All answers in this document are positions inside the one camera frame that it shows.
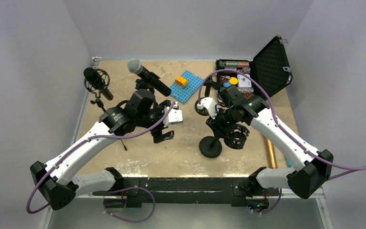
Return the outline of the black stand with shock mount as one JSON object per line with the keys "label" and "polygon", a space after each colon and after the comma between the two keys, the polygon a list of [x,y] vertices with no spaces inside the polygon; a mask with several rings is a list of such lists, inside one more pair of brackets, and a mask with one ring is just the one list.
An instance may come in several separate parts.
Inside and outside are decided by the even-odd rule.
{"label": "black stand with shock mount", "polygon": [[234,150],[243,149],[250,131],[247,127],[234,124],[230,127],[212,128],[213,136],[206,136],[201,139],[199,149],[203,156],[207,158],[216,158],[222,153],[224,144]]}

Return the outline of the gold handheld microphone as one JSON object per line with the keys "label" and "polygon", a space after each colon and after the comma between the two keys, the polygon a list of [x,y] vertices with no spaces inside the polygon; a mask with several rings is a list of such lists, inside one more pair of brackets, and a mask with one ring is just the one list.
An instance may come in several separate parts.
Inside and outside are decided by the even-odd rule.
{"label": "gold handheld microphone", "polygon": [[269,167],[273,168],[273,169],[276,169],[276,168],[278,168],[278,166],[277,166],[277,161],[276,161],[274,145],[265,136],[264,136],[264,142],[265,142],[265,146],[266,146],[266,153],[267,153],[267,160],[268,160],[268,163],[269,163]]}

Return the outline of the black silver-grille microphone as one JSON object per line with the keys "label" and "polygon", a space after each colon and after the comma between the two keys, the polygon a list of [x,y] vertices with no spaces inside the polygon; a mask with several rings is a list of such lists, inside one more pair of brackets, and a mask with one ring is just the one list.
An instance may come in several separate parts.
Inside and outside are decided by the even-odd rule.
{"label": "black silver-grille microphone", "polygon": [[171,89],[165,85],[155,73],[147,70],[138,59],[129,60],[127,62],[127,68],[130,73],[139,76],[145,83],[149,84],[149,86],[160,92],[162,95],[171,95]]}

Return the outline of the black round-base mic stand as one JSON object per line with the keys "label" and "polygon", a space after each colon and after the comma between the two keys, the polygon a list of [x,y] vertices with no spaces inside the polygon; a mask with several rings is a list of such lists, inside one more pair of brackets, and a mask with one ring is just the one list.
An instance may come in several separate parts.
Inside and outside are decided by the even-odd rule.
{"label": "black round-base mic stand", "polygon": [[198,99],[194,104],[194,109],[197,114],[202,116],[208,116],[208,112],[205,108],[200,109],[197,107],[198,102],[206,97],[209,97],[212,89],[218,92],[220,87],[221,87],[220,84],[216,80],[214,80],[212,76],[205,81],[205,83],[202,86],[203,89],[202,97],[200,97],[200,99]]}

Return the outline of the blue handheld microphone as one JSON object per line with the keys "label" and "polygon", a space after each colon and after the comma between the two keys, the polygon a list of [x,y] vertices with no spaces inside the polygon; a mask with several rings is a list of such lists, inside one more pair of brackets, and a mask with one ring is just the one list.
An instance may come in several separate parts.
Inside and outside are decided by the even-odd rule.
{"label": "blue handheld microphone", "polygon": [[293,168],[293,164],[291,163],[291,161],[289,160],[288,157],[285,156],[285,161],[286,161],[286,164],[289,168]]}

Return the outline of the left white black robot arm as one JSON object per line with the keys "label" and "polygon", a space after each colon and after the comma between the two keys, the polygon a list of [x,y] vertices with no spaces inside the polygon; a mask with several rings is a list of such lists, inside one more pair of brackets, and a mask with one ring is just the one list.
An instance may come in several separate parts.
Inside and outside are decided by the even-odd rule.
{"label": "left white black robot arm", "polygon": [[172,139],[174,132],[162,131],[183,121],[177,102],[156,103],[151,91],[139,89],[129,100],[108,108],[92,128],[66,151],[43,163],[30,166],[35,187],[26,204],[26,211],[35,214],[46,207],[59,210],[75,197],[95,191],[118,195],[123,189],[123,177],[115,168],[96,174],[77,175],[78,171],[106,147],[122,139],[132,139],[148,132],[155,144]]}

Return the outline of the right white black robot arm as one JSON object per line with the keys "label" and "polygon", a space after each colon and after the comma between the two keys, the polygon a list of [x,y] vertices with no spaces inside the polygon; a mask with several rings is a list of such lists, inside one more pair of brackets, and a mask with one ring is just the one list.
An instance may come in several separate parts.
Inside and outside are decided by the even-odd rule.
{"label": "right white black robot arm", "polygon": [[214,134],[209,137],[211,141],[222,138],[228,147],[242,149],[249,135],[243,125],[247,124],[269,139],[292,163],[288,169],[261,167],[253,172],[248,182],[250,196],[267,188],[285,188],[307,199],[329,180],[333,154],[304,141],[278,118],[272,105],[257,95],[246,99],[235,86],[224,88],[219,94],[224,107],[211,97],[200,98],[195,106],[209,116],[206,124]]}

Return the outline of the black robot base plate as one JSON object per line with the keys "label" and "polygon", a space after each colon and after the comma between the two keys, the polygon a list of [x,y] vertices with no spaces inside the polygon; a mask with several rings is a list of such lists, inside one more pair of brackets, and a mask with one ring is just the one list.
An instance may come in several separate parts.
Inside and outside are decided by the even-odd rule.
{"label": "black robot base plate", "polygon": [[126,207],[142,204],[228,204],[232,207],[268,206],[269,198],[279,195],[276,188],[256,187],[249,177],[122,177],[109,191],[94,196],[123,199]]}

